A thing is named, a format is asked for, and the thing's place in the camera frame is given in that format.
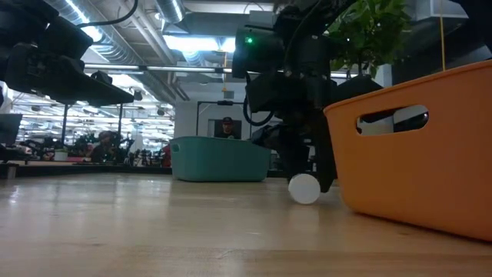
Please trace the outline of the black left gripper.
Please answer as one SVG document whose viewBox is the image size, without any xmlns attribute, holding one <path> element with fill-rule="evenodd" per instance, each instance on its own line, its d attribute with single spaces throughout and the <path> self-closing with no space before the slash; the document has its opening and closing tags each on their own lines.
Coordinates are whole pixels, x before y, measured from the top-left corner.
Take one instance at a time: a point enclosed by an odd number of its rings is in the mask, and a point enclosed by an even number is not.
<svg viewBox="0 0 492 277">
<path fill-rule="evenodd" d="M 49 95 L 63 104 L 87 102 L 93 106 L 131 103 L 134 96 L 112 84 L 106 72 L 84 72 L 83 61 L 51 61 L 47 51 L 18 43 L 5 48 L 5 83 L 28 94 Z M 46 80 L 48 67 L 49 81 Z"/>
</svg>

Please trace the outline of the orange plastic bin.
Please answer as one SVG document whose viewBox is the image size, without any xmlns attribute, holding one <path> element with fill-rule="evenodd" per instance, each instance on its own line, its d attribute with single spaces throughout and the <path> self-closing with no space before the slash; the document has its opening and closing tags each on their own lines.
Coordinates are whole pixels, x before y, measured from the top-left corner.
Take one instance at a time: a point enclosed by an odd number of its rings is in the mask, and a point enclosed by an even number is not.
<svg viewBox="0 0 492 277">
<path fill-rule="evenodd" d="M 422 105 L 423 128 L 362 135 L 363 115 Z M 492 60 L 328 106 L 337 177 L 355 212 L 492 242 Z"/>
</svg>

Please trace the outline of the green leafy plant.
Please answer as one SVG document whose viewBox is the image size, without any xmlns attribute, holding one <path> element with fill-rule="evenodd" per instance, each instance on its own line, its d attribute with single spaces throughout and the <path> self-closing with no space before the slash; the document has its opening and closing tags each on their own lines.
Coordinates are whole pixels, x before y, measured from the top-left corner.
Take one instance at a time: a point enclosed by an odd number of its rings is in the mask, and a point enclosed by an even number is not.
<svg viewBox="0 0 492 277">
<path fill-rule="evenodd" d="M 359 75 L 374 78 L 403 47 L 403 32 L 411 20 L 405 8 L 406 0 L 357 0 L 327 29 L 337 46 L 331 68 L 349 72 L 357 67 Z"/>
</svg>

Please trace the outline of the yellow clear pill bottle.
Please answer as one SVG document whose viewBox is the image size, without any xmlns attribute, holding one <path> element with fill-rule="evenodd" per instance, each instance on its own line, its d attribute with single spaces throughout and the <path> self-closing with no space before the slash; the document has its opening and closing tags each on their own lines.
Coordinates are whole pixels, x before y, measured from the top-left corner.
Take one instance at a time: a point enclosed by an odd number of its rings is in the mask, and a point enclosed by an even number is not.
<svg viewBox="0 0 492 277">
<path fill-rule="evenodd" d="M 291 198 L 302 205 L 315 203 L 321 194 L 318 180 L 309 174 L 295 175 L 288 183 L 288 191 Z"/>
</svg>

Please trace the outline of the person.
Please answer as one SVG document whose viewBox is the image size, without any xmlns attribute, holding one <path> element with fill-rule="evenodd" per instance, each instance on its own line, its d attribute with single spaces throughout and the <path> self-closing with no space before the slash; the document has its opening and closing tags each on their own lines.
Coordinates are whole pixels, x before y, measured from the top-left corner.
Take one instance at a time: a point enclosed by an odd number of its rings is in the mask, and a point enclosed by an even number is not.
<svg viewBox="0 0 492 277">
<path fill-rule="evenodd" d="M 221 120 L 221 128 L 214 132 L 215 138 L 221 139 L 240 139 L 241 136 L 234 129 L 234 120 L 231 117 L 224 117 Z"/>
<path fill-rule="evenodd" d="M 103 163 L 115 157 L 114 137 L 115 134 L 112 131 L 104 131 L 98 135 L 98 145 L 92 149 L 90 154 L 92 162 Z"/>
</svg>

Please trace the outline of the teal plastic bin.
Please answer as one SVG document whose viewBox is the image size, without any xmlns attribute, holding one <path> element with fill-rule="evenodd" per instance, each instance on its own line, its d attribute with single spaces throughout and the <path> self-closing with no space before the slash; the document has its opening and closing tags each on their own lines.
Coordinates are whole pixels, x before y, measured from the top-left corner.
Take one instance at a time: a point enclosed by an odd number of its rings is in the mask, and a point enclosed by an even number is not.
<svg viewBox="0 0 492 277">
<path fill-rule="evenodd" d="M 232 138 L 184 136 L 170 141 L 171 168 L 186 182 L 261 182 L 271 150 Z"/>
</svg>

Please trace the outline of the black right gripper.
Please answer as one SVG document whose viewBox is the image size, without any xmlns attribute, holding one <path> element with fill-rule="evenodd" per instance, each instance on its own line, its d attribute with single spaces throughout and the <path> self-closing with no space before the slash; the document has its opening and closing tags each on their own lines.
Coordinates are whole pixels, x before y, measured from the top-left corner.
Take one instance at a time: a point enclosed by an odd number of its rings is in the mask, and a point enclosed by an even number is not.
<svg viewBox="0 0 492 277">
<path fill-rule="evenodd" d="M 248 79 L 245 86 L 244 110 L 257 112 L 287 112 L 315 110 L 310 118 L 315 147 L 317 180 L 322 193 L 329 191 L 337 178 L 336 163 L 327 118 L 321 110 L 328 106 L 337 88 L 331 79 L 318 77 L 287 77 L 280 72 L 263 73 Z M 288 180 L 304 173 L 308 166 L 309 147 L 295 128 L 285 124 L 264 128 L 264 146 L 275 150 Z"/>
</svg>

